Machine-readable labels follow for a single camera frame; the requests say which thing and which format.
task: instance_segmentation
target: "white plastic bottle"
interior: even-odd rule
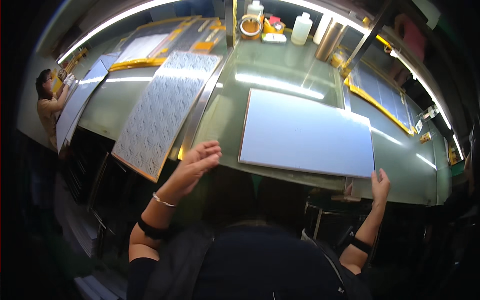
[[[331,20],[332,17],[327,16],[326,14],[322,16],[322,18],[320,19],[320,23],[318,24],[317,31],[315,31],[315,35],[313,36],[313,42],[315,44],[320,44]]]
[[[247,6],[247,14],[254,14],[256,16],[263,15],[264,6],[260,4],[260,1],[253,0],[251,4]]]
[[[290,40],[293,44],[302,46],[307,41],[308,33],[312,27],[312,21],[310,20],[310,14],[308,12],[302,13],[298,16],[293,25],[293,32]]]

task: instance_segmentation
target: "white glove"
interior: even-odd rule
[[[74,81],[75,81],[75,76],[72,74],[72,75],[68,78],[68,80],[67,80],[67,82],[65,83],[65,85],[68,85],[69,87],[72,87],[72,84],[73,84]]]
[[[65,79],[63,80],[63,84],[67,84],[67,81],[69,80],[69,78],[70,78],[71,76],[73,76],[73,73],[70,73],[70,74],[68,74],[68,75],[65,77]]]

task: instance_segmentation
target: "bracelet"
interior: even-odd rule
[[[160,198],[156,195],[156,192],[154,192],[152,195],[153,195],[153,198],[155,198],[155,200],[156,200],[158,203],[163,203],[163,204],[165,204],[165,205],[168,206],[168,207],[177,207],[176,205],[173,205],[173,204],[170,204],[170,203],[167,203],[167,202],[165,202],[165,201],[160,200]]]

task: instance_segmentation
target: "white panel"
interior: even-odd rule
[[[250,89],[239,162],[370,177],[370,120],[316,101]]]
[[[107,69],[99,59],[92,67],[84,79],[79,80],[77,89],[73,92],[67,104],[63,108],[60,118],[57,122],[57,151],[60,149],[68,135],[70,127],[73,125],[78,113],[82,109],[85,101],[95,90],[98,84],[108,74]]]
[[[168,34],[162,34],[136,38],[127,46],[115,63],[148,58],[150,52],[152,52],[167,36]]]

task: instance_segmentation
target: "beige shirt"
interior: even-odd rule
[[[55,112],[60,111],[56,98],[51,100],[41,99],[38,100],[36,111],[43,128],[47,132],[48,140],[57,150],[57,119],[55,118]]]

